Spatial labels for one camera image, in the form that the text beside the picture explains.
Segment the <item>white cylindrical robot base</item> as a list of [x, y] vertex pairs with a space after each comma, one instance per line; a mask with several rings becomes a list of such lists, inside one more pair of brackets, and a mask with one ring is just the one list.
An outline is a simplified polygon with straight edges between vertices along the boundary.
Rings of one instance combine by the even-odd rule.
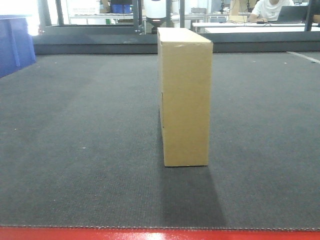
[[145, 0], [143, 5], [146, 21], [152, 25], [151, 33], [156, 34], [166, 20], [167, 2], [166, 0]]

